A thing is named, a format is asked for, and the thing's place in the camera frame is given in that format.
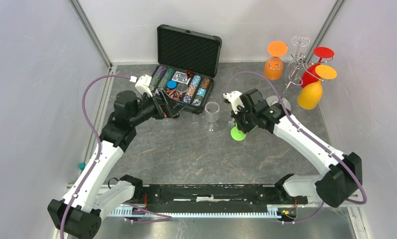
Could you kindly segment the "orange wine glass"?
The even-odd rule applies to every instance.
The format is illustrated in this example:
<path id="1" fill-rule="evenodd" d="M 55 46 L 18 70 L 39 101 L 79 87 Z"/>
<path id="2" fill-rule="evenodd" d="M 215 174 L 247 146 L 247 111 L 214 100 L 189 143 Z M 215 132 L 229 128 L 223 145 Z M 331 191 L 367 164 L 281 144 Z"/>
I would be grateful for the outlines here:
<path id="1" fill-rule="evenodd" d="M 282 41 L 273 41 L 267 47 L 268 53 L 271 57 L 266 61 L 264 66 L 264 75 L 267 79 L 275 81 L 283 74 L 284 63 L 281 60 L 288 48 Z"/>

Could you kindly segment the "green wine glass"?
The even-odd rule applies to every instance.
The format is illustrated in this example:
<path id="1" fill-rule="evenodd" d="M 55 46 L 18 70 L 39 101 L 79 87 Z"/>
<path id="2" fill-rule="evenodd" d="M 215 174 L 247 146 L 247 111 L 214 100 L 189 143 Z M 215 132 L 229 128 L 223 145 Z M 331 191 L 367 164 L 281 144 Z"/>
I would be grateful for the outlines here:
<path id="1" fill-rule="evenodd" d="M 230 135 L 235 141 L 243 141 L 246 138 L 246 134 L 239 130 L 237 126 L 231 128 Z"/>

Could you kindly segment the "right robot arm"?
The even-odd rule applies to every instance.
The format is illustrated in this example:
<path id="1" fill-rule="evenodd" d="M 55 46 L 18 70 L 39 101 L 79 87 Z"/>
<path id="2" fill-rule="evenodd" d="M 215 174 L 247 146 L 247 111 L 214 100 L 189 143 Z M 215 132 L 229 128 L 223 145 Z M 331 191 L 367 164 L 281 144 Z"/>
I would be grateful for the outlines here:
<path id="1" fill-rule="evenodd" d="M 265 129 L 291 145 L 318 171 L 316 175 L 291 174 L 279 180 L 275 189 L 279 202 L 288 203 L 297 196 L 318 197 L 337 208 L 350 201 L 362 185 L 361 157 L 354 152 L 345 154 L 321 140 L 281 103 L 270 105 L 257 89 L 245 93 L 232 91 L 223 97 L 231 105 L 231 117 L 240 132 L 247 134 L 257 127 Z"/>

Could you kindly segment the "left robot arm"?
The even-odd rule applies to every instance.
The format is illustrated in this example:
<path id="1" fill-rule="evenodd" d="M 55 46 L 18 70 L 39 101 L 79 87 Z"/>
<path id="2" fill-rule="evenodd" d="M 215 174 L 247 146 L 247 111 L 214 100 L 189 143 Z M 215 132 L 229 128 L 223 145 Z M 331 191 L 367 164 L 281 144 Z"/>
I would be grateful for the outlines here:
<path id="1" fill-rule="evenodd" d="M 122 91 L 113 103 L 114 111 L 100 134 L 91 159 L 72 188 L 61 200 L 53 199 L 48 213 L 56 229 L 79 239 L 92 239 L 102 221 L 126 201 L 143 199 L 142 180 L 121 177 L 117 184 L 99 195 L 102 183 L 115 163 L 122 157 L 137 135 L 136 127 L 153 118 L 176 118 L 184 105 L 159 91 L 159 96 L 145 92 L 138 97 L 134 91 Z"/>

